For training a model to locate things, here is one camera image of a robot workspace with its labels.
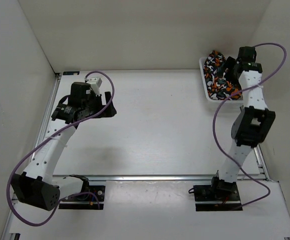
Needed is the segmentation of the orange camouflage shorts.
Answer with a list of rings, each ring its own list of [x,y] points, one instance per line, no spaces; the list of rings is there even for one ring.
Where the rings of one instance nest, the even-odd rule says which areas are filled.
[[[242,98],[241,86],[235,86],[225,78],[225,62],[227,58],[217,50],[213,50],[203,63],[203,75],[207,95],[211,100],[222,101],[228,96],[236,101]]]

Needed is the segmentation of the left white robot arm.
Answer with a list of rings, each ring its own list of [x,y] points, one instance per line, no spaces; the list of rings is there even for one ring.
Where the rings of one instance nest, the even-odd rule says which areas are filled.
[[[88,179],[71,174],[61,180],[53,177],[57,162],[67,142],[77,130],[74,122],[92,115],[97,118],[111,118],[117,111],[111,93],[105,92],[106,104],[102,104],[101,78],[71,84],[70,94],[64,96],[51,115],[46,139],[49,142],[40,147],[22,174],[12,176],[11,186],[21,203],[51,211],[60,199],[74,195],[85,200],[90,194]]]

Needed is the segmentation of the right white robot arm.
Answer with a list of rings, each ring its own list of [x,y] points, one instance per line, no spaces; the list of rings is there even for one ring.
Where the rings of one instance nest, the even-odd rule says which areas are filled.
[[[240,47],[236,63],[229,71],[229,79],[239,83],[243,90],[243,106],[231,127],[229,153],[211,181],[209,193],[215,200],[235,191],[240,168],[250,152],[265,140],[276,118],[275,112],[265,103],[261,88],[263,69],[256,58],[254,47]]]

